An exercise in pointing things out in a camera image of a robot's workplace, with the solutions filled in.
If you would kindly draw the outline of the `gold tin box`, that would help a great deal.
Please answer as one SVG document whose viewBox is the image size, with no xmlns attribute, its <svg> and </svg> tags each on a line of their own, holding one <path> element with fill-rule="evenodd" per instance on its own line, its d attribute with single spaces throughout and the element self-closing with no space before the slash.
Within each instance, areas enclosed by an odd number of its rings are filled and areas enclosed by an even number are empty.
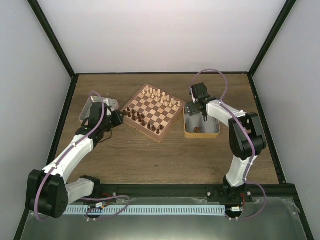
<svg viewBox="0 0 320 240">
<path fill-rule="evenodd" d="M 187 139 L 216 139 L 220 132 L 220 123 L 214 117 L 204 121 L 202 113 L 189 115 L 189 106 L 184 107 L 184 137 Z"/>
</svg>

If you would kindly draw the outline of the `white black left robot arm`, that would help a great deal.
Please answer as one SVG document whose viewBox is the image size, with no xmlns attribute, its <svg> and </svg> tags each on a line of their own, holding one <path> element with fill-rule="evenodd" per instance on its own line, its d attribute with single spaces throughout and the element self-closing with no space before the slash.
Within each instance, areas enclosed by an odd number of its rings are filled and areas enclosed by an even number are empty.
<svg viewBox="0 0 320 240">
<path fill-rule="evenodd" d="M 69 204 L 84 197 L 97 202 L 102 196 L 99 179 L 84 176 L 72 183 L 67 181 L 82 159 L 102 141 L 104 134 L 123 122 L 123 112 L 106 103 L 92 103 L 66 149 L 42 170 L 34 169 L 28 175 L 26 208 L 33 211 L 36 218 L 42 214 L 57 219 Z"/>
</svg>

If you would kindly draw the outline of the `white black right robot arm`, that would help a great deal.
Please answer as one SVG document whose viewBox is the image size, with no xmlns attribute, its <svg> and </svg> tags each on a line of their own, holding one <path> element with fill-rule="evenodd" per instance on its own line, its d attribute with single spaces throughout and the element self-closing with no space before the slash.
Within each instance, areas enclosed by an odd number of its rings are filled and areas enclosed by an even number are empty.
<svg viewBox="0 0 320 240">
<path fill-rule="evenodd" d="M 228 127 L 233 159 L 223 178 L 222 195 L 225 200 L 232 202 L 245 191 L 248 173 L 258 155 L 267 147 L 259 115 L 237 110 L 221 99 L 211 97 L 204 83 L 190 86 L 189 94 L 192 102 L 185 106 L 189 116 L 202 114 L 204 121 L 212 117 Z"/>
</svg>

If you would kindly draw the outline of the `wooden chess board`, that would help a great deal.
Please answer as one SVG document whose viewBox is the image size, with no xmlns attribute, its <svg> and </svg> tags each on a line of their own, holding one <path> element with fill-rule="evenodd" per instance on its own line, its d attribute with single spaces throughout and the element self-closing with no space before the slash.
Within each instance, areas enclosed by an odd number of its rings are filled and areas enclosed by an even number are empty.
<svg viewBox="0 0 320 240">
<path fill-rule="evenodd" d="M 155 141 L 161 142 L 178 115 L 184 111 L 186 102 L 161 89 L 160 97 L 157 97 L 158 89 L 160 88 L 148 83 L 144 84 L 121 111 L 124 113 L 124 122 L 126 124 L 136 128 Z"/>
</svg>

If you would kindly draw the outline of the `pink tin box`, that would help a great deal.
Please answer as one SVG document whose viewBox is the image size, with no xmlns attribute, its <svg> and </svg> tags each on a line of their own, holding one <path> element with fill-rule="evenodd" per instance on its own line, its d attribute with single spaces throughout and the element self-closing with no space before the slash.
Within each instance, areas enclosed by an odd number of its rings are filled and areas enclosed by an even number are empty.
<svg viewBox="0 0 320 240">
<path fill-rule="evenodd" d="M 111 108 L 111 110 L 107 110 L 107 115 L 110 116 L 114 110 L 119 109 L 119 104 L 116 99 L 108 98 L 108 97 L 103 97 L 103 102 Z M 90 111 L 91 111 L 91 106 L 93 103 L 100 103 L 101 100 L 98 96 L 91 96 L 90 99 L 88 99 L 82 109 L 82 112 L 79 116 L 79 121 L 82 123 L 86 118 L 90 116 Z"/>
</svg>

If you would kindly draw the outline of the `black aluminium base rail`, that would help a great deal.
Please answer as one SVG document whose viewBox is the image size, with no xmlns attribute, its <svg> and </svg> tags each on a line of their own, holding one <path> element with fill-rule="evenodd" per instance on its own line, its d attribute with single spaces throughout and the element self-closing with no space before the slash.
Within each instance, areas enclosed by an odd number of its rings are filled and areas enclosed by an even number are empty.
<svg viewBox="0 0 320 240">
<path fill-rule="evenodd" d="M 99 184 L 93 191 L 94 198 L 126 195 L 134 198 L 198 198 L 209 202 L 236 203 L 245 196 L 246 200 L 263 197 L 295 197 L 298 193 L 294 184 L 254 184 L 239 190 L 226 190 L 222 184 Z"/>
</svg>

